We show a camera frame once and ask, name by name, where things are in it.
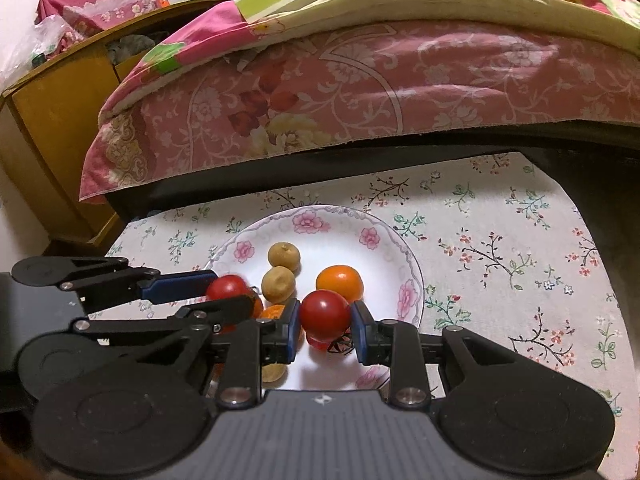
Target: clear plastic bag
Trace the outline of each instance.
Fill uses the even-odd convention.
[[[84,40],[62,16],[47,16],[32,25],[27,34],[0,59],[0,92],[3,92],[33,68],[33,59],[44,54],[46,59]]]

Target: floral tablecloth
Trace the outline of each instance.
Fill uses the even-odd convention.
[[[600,472],[609,479],[635,477],[638,389],[614,291],[571,199],[520,153],[169,210],[128,224],[108,255],[162,272],[199,269],[252,222],[316,203],[370,212],[404,238],[424,276],[422,332],[463,325],[597,390],[616,417]],[[136,301],[95,316],[158,318],[177,307]],[[438,384],[437,374],[430,379]],[[442,387],[434,394],[443,395]]]

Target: pink flower on plate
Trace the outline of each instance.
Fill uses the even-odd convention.
[[[238,242],[236,244],[236,250],[234,251],[234,257],[238,260],[239,264],[244,264],[249,258],[255,254],[255,248],[251,245],[251,242]]]
[[[322,220],[315,211],[305,211],[293,217],[293,231],[296,233],[315,234],[327,232],[331,226]]]
[[[360,232],[360,243],[367,246],[367,249],[375,249],[380,243],[380,235],[375,227],[364,228]]]
[[[400,285],[400,291],[398,292],[398,310],[396,311],[399,320],[404,320],[417,299],[418,293],[415,290],[414,280],[406,280],[403,285]]]
[[[364,375],[361,375],[356,381],[356,388],[359,390],[368,390],[376,386],[376,383],[386,373],[387,368],[381,365],[370,366]]]

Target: red tomato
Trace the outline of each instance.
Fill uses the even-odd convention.
[[[332,290],[315,290],[300,304],[300,324],[312,339],[331,342],[351,324],[347,301]]]
[[[260,297],[249,288],[245,280],[235,274],[227,274],[220,276],[209,283],[207,287],[207,298],[210,300],[224,300],[225,298],[234,298],[236,296],[247,295],[254,298],[254,312],[252,317],[257,318],[262,313],[264,306]]]

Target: pink cloth cover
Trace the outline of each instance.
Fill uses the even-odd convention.
[[[575,119],[640,123],[632,54],[488,23],[320,32],[226,54],[158,88],[164,73],[255,41],[234,16],[231,6],[203,14],[111,95],[86,156],[81,200],[357,139]],[[130,104],[116,113],[123,99]]]
[[[40,0],[36,23],[59,14],[88,38],[160,7],[161,0]]]

